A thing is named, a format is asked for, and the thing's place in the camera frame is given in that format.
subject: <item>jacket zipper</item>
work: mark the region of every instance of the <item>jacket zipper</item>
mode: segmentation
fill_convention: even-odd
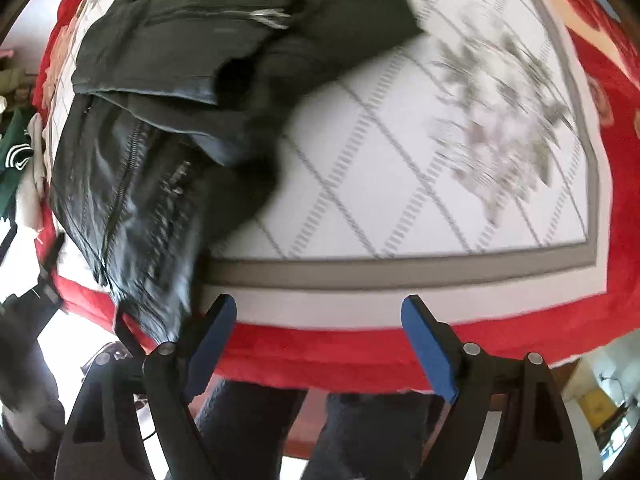
[[[174,171],[172,177],[164,184],[164,190],[172,195],[181,195],[184,190],[182,189],[180,184],[183,182],[185,177],[187,176],[187,170],[191,166],[191,163],[187,160],[183,161],[178,169]]]
[[[107,227],[104,231],[104,238],[102,239],[102,251],[100,254],[100,260],[102,262],[101,281],[106,282],[104,283],[104,285],[109,285],[108,279],[107,279],[107,268],[108,268],[107,258],[111,250],[111,242],[113,241],[113,234],[115,232],[118,220],[120,219],[120,211],[122,209],[122,204],[124,202],[124,196],[125,196],[127,187],[129,186],[129,183],[131,181],[131,170],[133,169],[133,165],[136,161],[136,156],[138,155],[138,147],[140,145],[140,132],[142,131],[142,125],[143,125],[143,121],[138,121],[136,123],[136,127],[133,129],[133,133],[131,134],[131,141],[129,144],[129,155],[127,157],[127,163],[124,169],[124,173],[122,174],[122,178],[120,179],[120,183],[118,184],[118,192],[116,194],[116,200],[113,204],[113,209],[111,209],[111,214],[109,215],[109,220],[107,221]]]
[[[278,30],[285,30],[289,28],[288,21],[291,18],[290,14],[284,12],[283,9],[254,9],[254,10],[242,10],[238,8],[217,9],[212,10],[203,6],[186,6],[180,9],[171,10],[169,12],[163,12],[157,16],[149,19],[149,23],[159,23],[167,19],[168,16],[180,16],[181,14],[192,14],[201,18],[209,18],[212,16],[231,16],[235,18],[242,18],[244,20],[254,20],[254,22],[261,23],[267,27],[276,28]]]

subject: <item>white cloth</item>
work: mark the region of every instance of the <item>white cloth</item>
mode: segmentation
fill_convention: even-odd
[[[42,118],[35,114],[27,131],[31,136],[33,157],[24,168],[23,176],[15,192],[15,222],[18,227],[25,228],[35,238],[42,231],[42,210],[40,202],[44,196],[44,170],[42,155]]]

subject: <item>metal screw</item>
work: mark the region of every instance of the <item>metal screw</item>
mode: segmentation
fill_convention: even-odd
[[[158,353],[160,355],[171,355],[175,351],[175,343],[171,343],[170,341],[167,343],[162,343],[158,347]]]
[[[541,365],[544,362],[544,359],[542,358],[542,355],[536,352],[531,352],[529,354],[529,361],[531,361],[535,365]]]
[[[111,359],[111,356],[107,354],[107,352],[102,352],[101,354],[98,354],[96,356],[95,362],[102,366],[107,364],[109,362],[109,359]]]
[[[465,343],[462,348],[465,354],[468,355],[478,355],[481,351],[481,348],[476,343]]]

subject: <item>blue gripper pad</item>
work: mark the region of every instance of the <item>blue gripper pad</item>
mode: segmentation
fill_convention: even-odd
[[[236,301],[228,294],[225,296],[219,314],[189,360],[187,383],[183,391],[187,402],[191,402],[193,397],[199,396],[207,389],[216,364],[236,325],[238,317]]]
[[[433,391],[453,404],[458,398],[458,388],[454,382],[451,363],[410,296],[402,302],[400,319]]]

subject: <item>bed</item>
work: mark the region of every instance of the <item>bed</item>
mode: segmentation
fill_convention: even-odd
[[[61,5],[36,95],[49,167],[82,37],[113,1]],[[640,326],[634,47],[604,13],[618,56],[594,46],[550,0],[409,1],[426,33],[305,99],[273,199],[210,248],[202,309],[228,292],[239,314],[219,375],[427,390],[399,323],[413,293],[462,340],[551,365]],[[482,69],[464,65],[469,50]],[[40,252],[56,230],[46,205],[44,218]],[[113,303],[71,242],[56,285],[111,329]]]

